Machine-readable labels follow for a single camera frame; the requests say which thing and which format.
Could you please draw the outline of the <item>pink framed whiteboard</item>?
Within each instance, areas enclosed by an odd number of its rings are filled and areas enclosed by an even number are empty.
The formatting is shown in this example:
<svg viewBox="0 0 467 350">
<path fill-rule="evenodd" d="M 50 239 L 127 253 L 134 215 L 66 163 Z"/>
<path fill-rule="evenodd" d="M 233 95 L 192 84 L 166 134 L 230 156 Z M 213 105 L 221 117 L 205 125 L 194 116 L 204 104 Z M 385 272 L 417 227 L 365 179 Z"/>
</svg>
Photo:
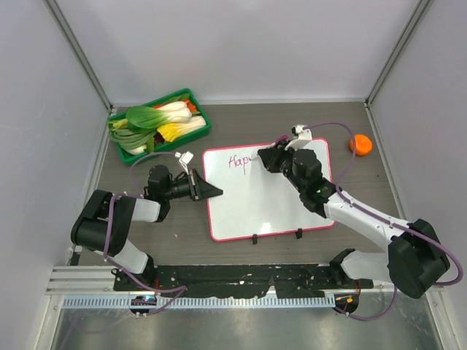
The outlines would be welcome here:
<svg viewBox="0 0 467 350">
<path fill-rule="evenodd" d="M 208 149 L 202 155 L 205 180 L 223 194 L 207 201 L 214 241 L 319 230 L 334 221 L 309 212 L 282 174 L 271 174 L 257 151 L 265 144 Z"/>
</svg>

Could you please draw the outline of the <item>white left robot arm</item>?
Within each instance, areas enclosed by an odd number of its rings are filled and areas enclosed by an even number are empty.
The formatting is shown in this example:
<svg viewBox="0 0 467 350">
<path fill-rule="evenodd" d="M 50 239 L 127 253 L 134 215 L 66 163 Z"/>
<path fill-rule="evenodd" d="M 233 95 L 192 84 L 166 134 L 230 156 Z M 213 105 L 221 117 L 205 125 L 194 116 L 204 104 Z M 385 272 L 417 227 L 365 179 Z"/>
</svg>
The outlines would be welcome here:
<svg viewBox="0 0 467 350">
<path fill-rule="evenodd" d="M 174 199 L 202 201 L 222 194 L 223 190 L 208 183 L 195 169 L 172 176 L 166 166 L 157 165 L 150 169 L 139 198 L 95 190 L 72 227 L 71 240 L 127 270 L 130 282 L 146 291 L 154 285 L 155 265 L 151 256 L 130 242 L 131 224 L 164 221 Z"/>
</svg>

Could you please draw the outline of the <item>purple capped marker pen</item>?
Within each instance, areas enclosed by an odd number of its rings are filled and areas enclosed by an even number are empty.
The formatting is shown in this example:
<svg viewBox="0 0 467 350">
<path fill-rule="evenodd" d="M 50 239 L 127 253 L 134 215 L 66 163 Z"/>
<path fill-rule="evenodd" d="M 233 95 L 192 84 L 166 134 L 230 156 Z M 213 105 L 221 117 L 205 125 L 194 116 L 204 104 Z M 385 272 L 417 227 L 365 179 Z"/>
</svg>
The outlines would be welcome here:
<svg viewBox="0 0 467 350">
<path fill-rule="evenodd" d="M 250 157 L 251 160 L 256 160 L 259 158 L 259 155 L 258 155 L 258 151 L 260 149 L 269 149 L 269 148 L 274 148 L 276 147 L 278 144 L 280 144 L 282 141 L 287 141 L 288 140 L 288 136 L 287 135 L 282 135 L 280 136 L 277 140 L 275 140 L 274 142 L 270 143 L 270 144 L 267 144 L 267 145 L 264 145 L 262 146 L 261 148 L 255 150 L 252 154 L 252 156 Z"/>
</svg>

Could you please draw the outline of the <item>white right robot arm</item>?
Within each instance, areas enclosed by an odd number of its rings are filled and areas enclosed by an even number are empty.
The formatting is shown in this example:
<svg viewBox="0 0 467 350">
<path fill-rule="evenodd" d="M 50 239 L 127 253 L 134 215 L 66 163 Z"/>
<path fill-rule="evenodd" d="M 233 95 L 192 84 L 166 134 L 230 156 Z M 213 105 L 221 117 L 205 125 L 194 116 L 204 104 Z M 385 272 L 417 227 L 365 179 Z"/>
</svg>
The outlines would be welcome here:
<svg viewBox="0 0 467 350">
<path fill-rule="evenodd" d="M 268 172 L 281 174 L 291 183 L 308 211 L 353 229 L 382 249 L 380 253 L 342 252 L 329 270 L 336 287 L 348 287 L 357 279 L 384 281 L 418 299 L 449 270 L 447 253 L 428 222 L 407 222 L 355 200 L 323 176 L 314 151 L 293 149 L 282 141 L 257 154 Z"/>
</svg>

